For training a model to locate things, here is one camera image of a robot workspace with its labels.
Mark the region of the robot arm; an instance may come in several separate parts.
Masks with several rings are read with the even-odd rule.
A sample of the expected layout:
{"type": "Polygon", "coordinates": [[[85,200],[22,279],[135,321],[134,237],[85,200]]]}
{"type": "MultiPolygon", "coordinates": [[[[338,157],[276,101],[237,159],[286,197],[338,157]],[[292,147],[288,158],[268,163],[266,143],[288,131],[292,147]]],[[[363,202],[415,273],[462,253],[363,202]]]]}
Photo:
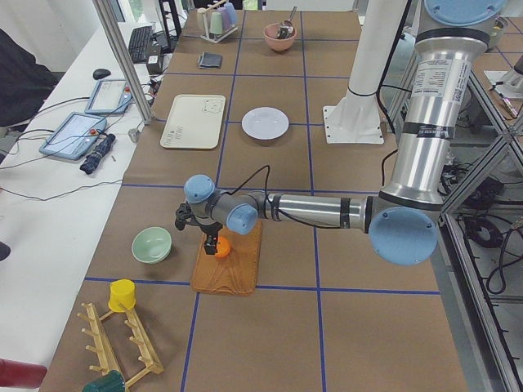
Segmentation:
{"type": "Polygon", "coordinates": [[[325,198],[218,189],[205,175],[184,186],[175,226],[196,226],[208,254],[221,229],[249,234],[261,219],[318,229],[359,229],[374,251],[397,265],[428,259],[438,243],[440,175],[473,61],[489,45],[502,1],[423,1],[415,48],[420,56],[390,180],[375,197],[325,198]]]}

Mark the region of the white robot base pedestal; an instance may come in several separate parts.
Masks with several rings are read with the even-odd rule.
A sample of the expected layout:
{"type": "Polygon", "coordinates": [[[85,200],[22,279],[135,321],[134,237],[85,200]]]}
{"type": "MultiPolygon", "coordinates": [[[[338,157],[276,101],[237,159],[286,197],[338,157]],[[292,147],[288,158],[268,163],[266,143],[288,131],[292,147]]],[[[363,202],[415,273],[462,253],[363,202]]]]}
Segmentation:
{"type": "Polygon", "coordinates": [[[377,93],[409,8],[407,0],[368,3],[346,95],[336,105],[324,107],[329,144],[384,142],[377,93]]]}

